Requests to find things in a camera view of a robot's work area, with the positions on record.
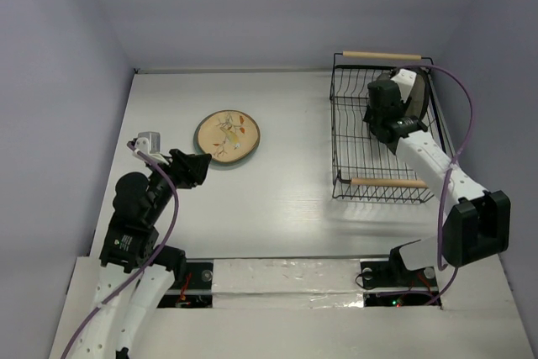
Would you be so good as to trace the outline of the grey patterned plate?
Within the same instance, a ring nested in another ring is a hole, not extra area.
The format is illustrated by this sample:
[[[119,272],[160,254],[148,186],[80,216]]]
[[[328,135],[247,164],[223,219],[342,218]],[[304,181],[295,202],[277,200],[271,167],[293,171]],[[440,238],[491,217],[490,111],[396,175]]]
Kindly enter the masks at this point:
[[[394,76],[393,72],[383,72],[377,77],[377,81],[387,81],[391,80]]]

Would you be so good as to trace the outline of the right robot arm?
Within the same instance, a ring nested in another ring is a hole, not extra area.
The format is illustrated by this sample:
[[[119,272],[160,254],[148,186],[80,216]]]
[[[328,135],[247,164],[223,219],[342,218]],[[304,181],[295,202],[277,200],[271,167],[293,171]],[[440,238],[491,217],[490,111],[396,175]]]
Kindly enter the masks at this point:
[[[365,122],[375,138],[415,171],[439,200],[435,236],[396,248],[388,278],[405,285],[419,269],[464,267],[508,249],[511,202],[472,180],[437,144],[424,123],[406,115],[407,104],[394,80],[367,86]]]

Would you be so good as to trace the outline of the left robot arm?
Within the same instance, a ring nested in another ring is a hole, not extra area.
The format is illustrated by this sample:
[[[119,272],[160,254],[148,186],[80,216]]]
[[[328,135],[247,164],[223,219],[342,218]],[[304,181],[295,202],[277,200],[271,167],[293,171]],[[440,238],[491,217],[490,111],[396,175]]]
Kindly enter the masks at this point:
[[[128,147],[150,175],[129,172],[116,182],[92,308],[67,342],[64,358],[134,357],[165,293],[188,281],[185,252],[166,245],[174,228],[160,236],[156,222],[169,203],[171,219],[178,219],[179,190],[202,185],[212,157],[178,149],[152,155],[133,141]]]

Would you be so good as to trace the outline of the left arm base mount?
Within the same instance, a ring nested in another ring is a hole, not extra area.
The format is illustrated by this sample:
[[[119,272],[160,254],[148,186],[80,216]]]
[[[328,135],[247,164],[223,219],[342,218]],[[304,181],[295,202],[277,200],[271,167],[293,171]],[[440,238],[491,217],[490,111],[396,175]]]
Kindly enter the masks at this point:
[[[187,290],[211,290],[214,277],[213,261],[187,260],[186,269],[182,272],[177,288],[187,286]]]

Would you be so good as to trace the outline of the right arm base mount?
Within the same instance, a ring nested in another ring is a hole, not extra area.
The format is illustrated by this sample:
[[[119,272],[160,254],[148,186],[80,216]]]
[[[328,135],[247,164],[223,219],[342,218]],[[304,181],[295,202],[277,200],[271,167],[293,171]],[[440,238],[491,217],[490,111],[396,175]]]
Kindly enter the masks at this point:
[[[388,256],[382,258],[361,259],[359,272],[355,278],[356,284],[365,290],[412,287],[438,288],[435,270],[432,267],[409,270],[404,265],[399,250],[399,247],[395,247]]]

